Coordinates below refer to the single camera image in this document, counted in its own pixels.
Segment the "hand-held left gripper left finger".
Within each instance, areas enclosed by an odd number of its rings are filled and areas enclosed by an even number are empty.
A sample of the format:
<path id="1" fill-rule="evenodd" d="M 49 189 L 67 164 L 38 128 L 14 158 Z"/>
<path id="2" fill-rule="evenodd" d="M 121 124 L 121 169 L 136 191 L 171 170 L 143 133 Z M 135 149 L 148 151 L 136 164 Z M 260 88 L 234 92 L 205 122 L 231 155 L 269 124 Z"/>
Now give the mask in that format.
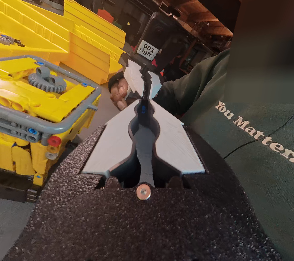
<path id="1" fill-rule="evenodd" d="M 83 174 L 130 177 L 136 170 L 136 147 L 132 126 L 137 127 L 137 106 L 141 100 L 110 119 L 82 169 Z"/>

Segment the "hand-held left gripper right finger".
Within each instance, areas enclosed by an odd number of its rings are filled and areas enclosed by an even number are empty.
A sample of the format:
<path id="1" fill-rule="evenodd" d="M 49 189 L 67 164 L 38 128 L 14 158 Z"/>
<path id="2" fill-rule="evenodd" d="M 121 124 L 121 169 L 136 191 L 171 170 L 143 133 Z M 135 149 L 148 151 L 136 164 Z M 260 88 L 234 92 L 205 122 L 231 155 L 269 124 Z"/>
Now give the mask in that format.
<path id="1" fill-rule="evenodd" d="M 159 136 L 155 141 L 155 154 L 168 168 L 180 176 L 205 173 L 205 168 L 190 141 L 184 124 L 153 100 L 153 117 L 159 124 Z"/>

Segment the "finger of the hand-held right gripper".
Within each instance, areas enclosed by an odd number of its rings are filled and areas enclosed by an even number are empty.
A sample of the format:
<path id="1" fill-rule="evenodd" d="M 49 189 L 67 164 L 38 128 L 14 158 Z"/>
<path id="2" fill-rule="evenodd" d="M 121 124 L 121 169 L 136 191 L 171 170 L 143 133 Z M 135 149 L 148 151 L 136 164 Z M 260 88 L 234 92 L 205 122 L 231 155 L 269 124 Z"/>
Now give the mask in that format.
<path id="1" fill-rule="evenodd" d="M 155 73 L 147 73 L 147 99 L 152 100 L 155 98 L 161 87 L 160 76 Z"/>
<path id="2" fill-rule="evenodd" d="M 136 63 L 129 59 L 124 71 L 124 78 L 128 83 L 127 97 L 133 94 L 142 100 L 148 100 L 148 87 L 145 81 L 145 74 L 148 68 L 145 63 Z"/>

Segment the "black lego connector assembly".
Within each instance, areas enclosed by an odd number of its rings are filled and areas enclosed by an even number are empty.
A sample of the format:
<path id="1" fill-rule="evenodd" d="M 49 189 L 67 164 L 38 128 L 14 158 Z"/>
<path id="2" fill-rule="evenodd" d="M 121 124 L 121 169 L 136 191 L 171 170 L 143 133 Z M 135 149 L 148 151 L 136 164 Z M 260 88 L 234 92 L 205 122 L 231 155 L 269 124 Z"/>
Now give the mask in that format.
<path id="1" fill-rule="evenodd" d="M 148 99 L 140 99 L 137 106 L 137 114 L 139 124 L 149 128 L 151 125 L 151 120 L 153 118 L 154 109 Z"/>

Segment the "yellow lego vehicle model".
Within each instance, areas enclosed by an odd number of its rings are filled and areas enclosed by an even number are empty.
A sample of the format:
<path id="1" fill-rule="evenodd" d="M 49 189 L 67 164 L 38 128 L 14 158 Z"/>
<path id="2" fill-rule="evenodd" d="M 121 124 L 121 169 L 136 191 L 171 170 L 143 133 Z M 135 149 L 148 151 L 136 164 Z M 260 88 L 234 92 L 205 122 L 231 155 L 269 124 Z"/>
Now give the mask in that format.
<path id="1" fill-rule="evenodd" d="M 101 90 L 40 57 L 0 62 L 0 197 L 36 202 L 52 167 L 90 126 Z"/>

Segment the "pile of mixed lego parts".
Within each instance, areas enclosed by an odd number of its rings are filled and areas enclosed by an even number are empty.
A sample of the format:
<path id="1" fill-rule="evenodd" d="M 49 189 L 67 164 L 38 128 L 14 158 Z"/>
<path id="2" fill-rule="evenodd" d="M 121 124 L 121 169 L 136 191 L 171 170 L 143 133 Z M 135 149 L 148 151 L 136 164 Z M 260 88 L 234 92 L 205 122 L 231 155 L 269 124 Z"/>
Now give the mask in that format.
<path id="1" fill-rule="evenodd" d="M 13 38 L 2 32 L 0 32 L 0 43 L 6 46 L 17 45 L 20 47 L 25 47 L 25 45 L 19 39 Z"/>

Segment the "person's right hand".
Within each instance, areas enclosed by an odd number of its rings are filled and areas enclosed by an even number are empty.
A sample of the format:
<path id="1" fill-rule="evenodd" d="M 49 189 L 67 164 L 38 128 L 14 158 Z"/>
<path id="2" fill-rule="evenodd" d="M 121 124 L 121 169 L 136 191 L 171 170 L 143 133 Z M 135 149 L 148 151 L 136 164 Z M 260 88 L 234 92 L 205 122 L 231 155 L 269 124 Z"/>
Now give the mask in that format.
<path id="1" fill-rule="evenodd" d="M 120 111 L 124 110 L 127 107 L 126 96 L 128 93 L 128 83 L 125 78 L 117 80 L 111 86 L 111 101 L 115 107 Z"/>

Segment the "orange plastic crate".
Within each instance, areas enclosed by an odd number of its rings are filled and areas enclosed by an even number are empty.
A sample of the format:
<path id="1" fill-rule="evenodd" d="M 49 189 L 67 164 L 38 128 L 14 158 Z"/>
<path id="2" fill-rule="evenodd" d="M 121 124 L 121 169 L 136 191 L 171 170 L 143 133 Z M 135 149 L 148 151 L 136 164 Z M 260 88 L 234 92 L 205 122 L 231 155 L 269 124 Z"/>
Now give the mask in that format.
<path id="1" fill-rule="evenodd" d="M 107 10 L 98 9 L 97 15 L 111 24 L 114 21 L 114 17 Z"/>

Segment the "yellow divided parts bin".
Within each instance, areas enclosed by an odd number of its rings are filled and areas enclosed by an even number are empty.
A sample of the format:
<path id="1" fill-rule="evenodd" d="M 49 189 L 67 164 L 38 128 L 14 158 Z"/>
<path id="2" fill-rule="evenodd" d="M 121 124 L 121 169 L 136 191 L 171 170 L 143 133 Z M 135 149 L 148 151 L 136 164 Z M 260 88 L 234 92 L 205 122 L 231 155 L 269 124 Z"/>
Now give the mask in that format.
<path id="1" fill-rule="evenodd" d="M 21 0 L 0 0 L 0 30 L 24 45 L 1 44 L 1 58 L 34 55 L 64 62 L 69 56 L 69 31 Z"/>

